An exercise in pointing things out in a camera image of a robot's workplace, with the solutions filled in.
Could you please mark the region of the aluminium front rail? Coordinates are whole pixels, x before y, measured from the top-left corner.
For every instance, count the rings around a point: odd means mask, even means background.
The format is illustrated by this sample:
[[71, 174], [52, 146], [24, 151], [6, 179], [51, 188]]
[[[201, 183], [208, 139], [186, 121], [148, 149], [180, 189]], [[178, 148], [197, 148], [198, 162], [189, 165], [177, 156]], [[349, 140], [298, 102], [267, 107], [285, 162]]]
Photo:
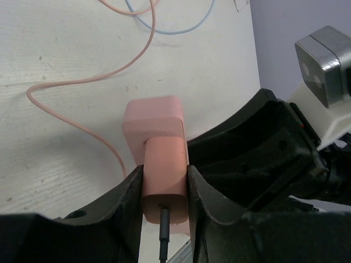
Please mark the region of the aluminium front rail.
[[167, 263], [193, 263], [191, 240], [188, 240]]

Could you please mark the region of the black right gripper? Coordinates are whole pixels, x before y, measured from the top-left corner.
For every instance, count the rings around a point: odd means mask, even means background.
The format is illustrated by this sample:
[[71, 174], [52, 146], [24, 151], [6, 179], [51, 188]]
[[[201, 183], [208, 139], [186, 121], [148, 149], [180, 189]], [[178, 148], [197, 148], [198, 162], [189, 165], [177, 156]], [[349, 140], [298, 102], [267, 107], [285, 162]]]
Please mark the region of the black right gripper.
[[[285, 128], [291, 108], [303, 133]], [[237, 113], [188, 142], [190, 164], [216, 190], [251, 211], [293, 195], [350, 202], [350, 132], [321, 139], [298, 106], [261, 89]]]

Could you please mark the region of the pink power strip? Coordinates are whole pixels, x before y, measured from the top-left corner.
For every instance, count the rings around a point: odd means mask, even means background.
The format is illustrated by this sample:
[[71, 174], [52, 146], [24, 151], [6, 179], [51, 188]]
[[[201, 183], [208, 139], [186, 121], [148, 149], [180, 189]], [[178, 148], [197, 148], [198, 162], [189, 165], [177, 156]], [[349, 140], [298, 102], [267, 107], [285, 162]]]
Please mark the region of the pink power strip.
[[[163, 136], [176, 136], [184, 140], [189, 164], [183, 108], [180, 98], [176, 96], [130, 101], [124, 113], [123, 134], [136, 165], [144, 167], [146, 142]], [[170, 231], [189, 235], [189, 217], [183, 223], [171, 223]]]

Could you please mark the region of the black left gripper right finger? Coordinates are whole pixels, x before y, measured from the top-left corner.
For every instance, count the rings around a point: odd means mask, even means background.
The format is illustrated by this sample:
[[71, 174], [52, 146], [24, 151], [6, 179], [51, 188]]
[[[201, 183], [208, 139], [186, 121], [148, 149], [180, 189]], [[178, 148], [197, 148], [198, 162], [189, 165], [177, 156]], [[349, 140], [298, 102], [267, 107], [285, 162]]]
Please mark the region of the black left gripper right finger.
[[188, 166], [193, 262], [350, 262], [347, 212], [252, 213]]

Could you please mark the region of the salmon pink charger plug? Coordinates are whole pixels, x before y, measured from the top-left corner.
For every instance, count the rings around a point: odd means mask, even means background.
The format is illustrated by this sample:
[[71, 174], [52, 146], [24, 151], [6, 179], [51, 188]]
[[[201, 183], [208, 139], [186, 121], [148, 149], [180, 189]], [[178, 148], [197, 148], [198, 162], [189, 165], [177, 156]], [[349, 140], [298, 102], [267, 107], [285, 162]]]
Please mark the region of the salmon pink charger plug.
[[146, 142], [141, 204], [148, 222], [159, 224], [164, 208], [170, 211], [170, 223], [187, 221], [187, 165], [182, 138], [163, 136]]

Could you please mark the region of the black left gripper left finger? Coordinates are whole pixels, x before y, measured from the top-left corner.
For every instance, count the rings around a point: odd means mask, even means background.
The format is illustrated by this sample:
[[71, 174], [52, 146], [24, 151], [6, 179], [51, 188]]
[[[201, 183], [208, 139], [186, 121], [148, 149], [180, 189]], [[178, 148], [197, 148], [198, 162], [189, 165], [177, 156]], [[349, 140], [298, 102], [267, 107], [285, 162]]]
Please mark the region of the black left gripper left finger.
[[1, 262], [138, 262], [143, 166], [65, 218], [1, 215]]

